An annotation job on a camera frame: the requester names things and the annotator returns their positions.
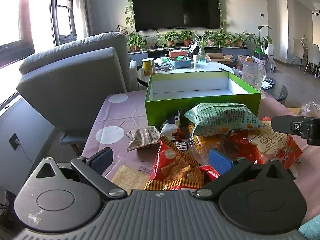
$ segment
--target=television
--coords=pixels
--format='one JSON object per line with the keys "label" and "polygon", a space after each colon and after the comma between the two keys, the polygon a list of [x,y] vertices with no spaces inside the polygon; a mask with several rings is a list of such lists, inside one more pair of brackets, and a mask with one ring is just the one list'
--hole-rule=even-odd
{"label": "television", "polygon": [[220,29],[219,0],[133,0],[136,31]]}

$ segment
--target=power outlet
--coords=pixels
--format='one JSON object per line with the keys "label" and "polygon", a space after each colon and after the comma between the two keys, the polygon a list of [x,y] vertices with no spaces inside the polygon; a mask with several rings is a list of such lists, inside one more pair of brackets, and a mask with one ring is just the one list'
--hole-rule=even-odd
{"label": "power outlet", "polygon": [[16,143],[16,140],[19,140],[17,135],[14,133],[11,138],[9,139],[9,143],[11,144],[12,148],[16,150],[19,144]]}

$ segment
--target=blue gripper pad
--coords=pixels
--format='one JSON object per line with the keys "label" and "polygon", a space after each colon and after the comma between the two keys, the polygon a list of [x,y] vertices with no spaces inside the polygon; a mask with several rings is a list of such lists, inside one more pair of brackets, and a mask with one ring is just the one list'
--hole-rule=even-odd
{"label": "blue gripper pad", "polygon": [[216,148],[209,151],[208,164],[214,168],[220,175],[232,169],[236,160],[226,156]]}

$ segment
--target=electrical cord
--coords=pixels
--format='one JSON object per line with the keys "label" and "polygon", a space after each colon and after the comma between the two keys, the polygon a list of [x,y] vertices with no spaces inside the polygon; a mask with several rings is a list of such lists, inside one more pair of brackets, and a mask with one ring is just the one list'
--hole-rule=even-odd
{"label": "electrical cord", "polygon": [[23,147],[22,147],[22,145],[21,145],[21,142],[20,142],[18,139],[16,139],[16,140],[15,140],[15,143],[18,144],[18,145],[21,147],[21,149],[22,149],[24,155],[26,156],[26,158],[32,163],[32,166],[33,166],[34,168],[36,168],[36,165],[33,163],[32,160],[29,159],[29,157],[27,156],[26,152],[24,151],[24,149],[23,149]]}

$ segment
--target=pink tablecloth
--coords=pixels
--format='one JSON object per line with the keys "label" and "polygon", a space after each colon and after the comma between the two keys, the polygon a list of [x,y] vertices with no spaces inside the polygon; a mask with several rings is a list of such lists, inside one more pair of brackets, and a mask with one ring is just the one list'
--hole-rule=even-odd
{"label": "pink tablecloth", "polygon": [[[148,126],[144,99],[146,90],[108,96],[104,101],[92,127],[83,156],[90,157],[105,147],[114,153],[114,161],[103,176],[111,179],[122,164],[141,166],[148,170],[153,165],[157,146],[127,152],[130,142],[127,133],[132,129]],[[258,117],[273,117],[276,114],[292,114],[285,106],[267,95],[261,100]],[[304,222],[320,214],[320,147],[308,146],[300,137],[293,136],[303,154],[300,165],[295,165],[298,172],[296,184],[307,201],[307,214]]]}

